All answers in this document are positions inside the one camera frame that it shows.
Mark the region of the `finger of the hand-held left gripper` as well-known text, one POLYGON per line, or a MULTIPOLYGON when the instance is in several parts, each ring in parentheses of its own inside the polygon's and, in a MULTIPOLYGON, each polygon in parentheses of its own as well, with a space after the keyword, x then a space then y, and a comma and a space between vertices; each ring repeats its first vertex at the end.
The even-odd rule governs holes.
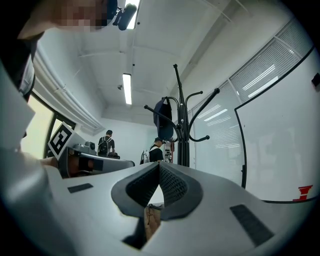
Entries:
POLYGON ((132 168, 135 163, 131 160, 113 159, 86 153, 79 154, 79 169, 89 172, 116 172, 132 168))

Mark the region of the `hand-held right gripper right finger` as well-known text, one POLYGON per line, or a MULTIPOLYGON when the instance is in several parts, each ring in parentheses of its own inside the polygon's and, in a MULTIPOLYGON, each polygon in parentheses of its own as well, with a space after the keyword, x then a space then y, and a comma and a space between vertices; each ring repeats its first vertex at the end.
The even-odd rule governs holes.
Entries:
POLYGON ((288 240, 280 213, 234 182, 176 164, 161 167, 200 184, 186 217, 162 221, 142 252, 150 256, 272 256, 288 240))

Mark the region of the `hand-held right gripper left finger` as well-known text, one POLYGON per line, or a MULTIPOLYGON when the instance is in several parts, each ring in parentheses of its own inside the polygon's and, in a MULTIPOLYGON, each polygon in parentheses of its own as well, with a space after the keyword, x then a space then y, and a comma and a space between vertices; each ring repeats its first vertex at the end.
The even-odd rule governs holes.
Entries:
POLYGON ((49 256, 160 256, 160 252, 132 245, 138 224, 144 221, 124 214, 112 199, 119 181, 157 167, 147 163, 105 174, 62 179, 48 166, 52 212, 61 235, 47 238, 49 256))

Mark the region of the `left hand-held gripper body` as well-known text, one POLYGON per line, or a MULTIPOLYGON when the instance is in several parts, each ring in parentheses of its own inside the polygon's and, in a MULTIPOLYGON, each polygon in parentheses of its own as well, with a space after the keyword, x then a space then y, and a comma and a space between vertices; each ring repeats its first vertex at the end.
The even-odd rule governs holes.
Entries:
POLYGON ((85 144, 86 140, 71 129, 64 121, 51 136, 48 147, 58 161, 58 169, 63 178, 70 178, 68 173, 68 155, 79 156, 74 149, 76 144, 85 144))

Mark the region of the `black coat rack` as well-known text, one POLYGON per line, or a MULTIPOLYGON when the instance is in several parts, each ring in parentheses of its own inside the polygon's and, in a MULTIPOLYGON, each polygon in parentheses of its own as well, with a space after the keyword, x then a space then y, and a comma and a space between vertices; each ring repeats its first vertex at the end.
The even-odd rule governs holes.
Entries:
POLYGON ((173 96, 166 96, 163 97, 165 99, 173 100, 177 106, 177 124, 173 121, 170 121, 166 116, 154 111, 154 108, 149 107, 148 105, 144 105, 143 108, 152 112, 153 114, 159 115, 163 119, 170 122, 173 126, 173 137, 169 140, 163 139, 164 141, 170 143, 178 143, 178 155, 177 155, 177 163, 181 166, 189 167, 190 166, 190 142, 203 142, 210 139, 210 136, 206 135, 202 138, 195 139, 191 136, 191 128, 195 122, 195 119, 201 113, 202 110, 220 93, 219 88, 215 88, 213 92, 209 95, 207 100, 200 106, 199 110, 196 114, 189 120, 188 117, 188 100, 191 97, 203 94, 202 91, 198 91, 195 93, 190 94, 187 97, 184 97, 182 83, 180 79, 180 74, 178 71, 178 65, 175 63, 173 65, 175 76, 177 80, 177 88, 178 88, 178 98, 173 96))

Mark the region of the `blue cloth garment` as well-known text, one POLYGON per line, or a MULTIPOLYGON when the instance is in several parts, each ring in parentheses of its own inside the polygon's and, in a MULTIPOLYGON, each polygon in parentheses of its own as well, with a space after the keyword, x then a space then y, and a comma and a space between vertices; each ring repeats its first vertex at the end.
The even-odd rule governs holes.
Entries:
MULTIPOLYGON (((161 99, 154 107, 154 111, 167 117, 172 121, 172 107, 170 101, 166 98, 161 99)), ((174 134, 174 128, 169 121, 153 114, 153 122, 157 128, 157 135, 162 140, 170 140, 174 134)))

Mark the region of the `person's left forearm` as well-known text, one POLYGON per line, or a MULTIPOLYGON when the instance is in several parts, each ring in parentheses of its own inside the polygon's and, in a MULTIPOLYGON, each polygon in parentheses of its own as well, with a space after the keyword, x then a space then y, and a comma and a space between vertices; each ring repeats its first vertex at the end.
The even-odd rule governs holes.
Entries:
POLYGON ((40 159, 39 162, 41 163, 42 166, 51 166, 57 169, 59 168, 58 160, 54 156, 40 159))

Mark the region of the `person's left hand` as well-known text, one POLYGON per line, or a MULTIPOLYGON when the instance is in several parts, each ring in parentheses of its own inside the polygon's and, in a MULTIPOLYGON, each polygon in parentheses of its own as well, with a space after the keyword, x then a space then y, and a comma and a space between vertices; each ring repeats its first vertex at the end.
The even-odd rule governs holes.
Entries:
POLYGON ((79 157, 69 154, 67 156, 67 171, 70 177, 74 177, 79 172, 79 157))

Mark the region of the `black backpack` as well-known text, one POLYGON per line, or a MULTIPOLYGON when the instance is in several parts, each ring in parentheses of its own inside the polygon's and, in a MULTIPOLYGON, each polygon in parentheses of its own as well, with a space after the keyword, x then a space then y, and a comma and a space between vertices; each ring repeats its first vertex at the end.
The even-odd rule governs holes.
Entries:
POLYGON ((108 136, 104 136, 102 141, 98 144, 98 155, 107 156, 110 153, 109 144, 111 138, 108 136))

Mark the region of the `black framed window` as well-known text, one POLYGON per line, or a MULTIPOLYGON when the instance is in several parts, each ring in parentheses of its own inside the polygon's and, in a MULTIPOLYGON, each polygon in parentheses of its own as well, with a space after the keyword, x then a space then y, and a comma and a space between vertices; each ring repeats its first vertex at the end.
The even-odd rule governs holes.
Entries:
POLYGON ((48 153, 48 142, 61 123, 65 122, 72 130, 76 124, 49 107, 35 94, 28 101, 35 112, 26 130, 26 137, 21 141, 21 151, 29 153, 37 159, 43 159, 48 153))

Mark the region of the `white table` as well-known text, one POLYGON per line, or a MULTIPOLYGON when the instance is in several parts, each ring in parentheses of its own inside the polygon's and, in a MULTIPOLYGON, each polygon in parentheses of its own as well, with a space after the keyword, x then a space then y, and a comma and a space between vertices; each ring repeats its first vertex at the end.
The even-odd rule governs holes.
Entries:
POLYGON ((157 186, 148 204, 153 204, 153 205, 164 204, 164 194, 159 185, 157 186))

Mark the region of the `long ceiling light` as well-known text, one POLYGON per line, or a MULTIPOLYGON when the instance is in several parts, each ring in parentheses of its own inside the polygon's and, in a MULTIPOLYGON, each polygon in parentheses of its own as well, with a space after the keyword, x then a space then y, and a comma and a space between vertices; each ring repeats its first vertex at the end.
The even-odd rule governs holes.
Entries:
POLYGON ((125 0, 125 13, 127 17, 127 29, 133 30, 138 15, 141 0, 125 0))
POLYGON ((131 105, 132 104, 131 75, 124 73, 122 75, 122 81, 123 81, 125 103, 127 105, 131 105))

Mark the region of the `white whiteboard on black stand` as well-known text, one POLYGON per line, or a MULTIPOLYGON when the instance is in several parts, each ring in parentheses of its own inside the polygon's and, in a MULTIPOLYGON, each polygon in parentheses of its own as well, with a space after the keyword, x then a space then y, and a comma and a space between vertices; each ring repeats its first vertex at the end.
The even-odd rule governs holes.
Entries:
POLYGON ((235 109, 245 146, 248 192, 263 201, 320 195, 320 54, 312 49, 292 70, 235 109))

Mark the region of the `person's black shirt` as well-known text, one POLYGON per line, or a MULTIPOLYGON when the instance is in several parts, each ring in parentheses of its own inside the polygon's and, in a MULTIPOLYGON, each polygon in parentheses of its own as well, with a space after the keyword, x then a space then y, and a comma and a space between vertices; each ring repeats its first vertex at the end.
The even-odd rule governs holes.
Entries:
POLYGON ((0 60, 18 92, 28 101, 35 84, 33 60, 42 33, 18 35, 40 0, 0 0, 0 60))

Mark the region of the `white wall pipes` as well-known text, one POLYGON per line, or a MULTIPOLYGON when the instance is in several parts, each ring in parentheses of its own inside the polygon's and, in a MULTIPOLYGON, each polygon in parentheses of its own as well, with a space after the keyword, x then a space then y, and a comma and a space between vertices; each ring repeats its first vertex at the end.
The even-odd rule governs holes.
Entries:
POLYGON ((86 134, 94 136, 104 130, 98 119, 67 89, 42 49, 36 52, 33 64, 36 75, 34 93, 41 100, 79 124, 81 131, 86 134))

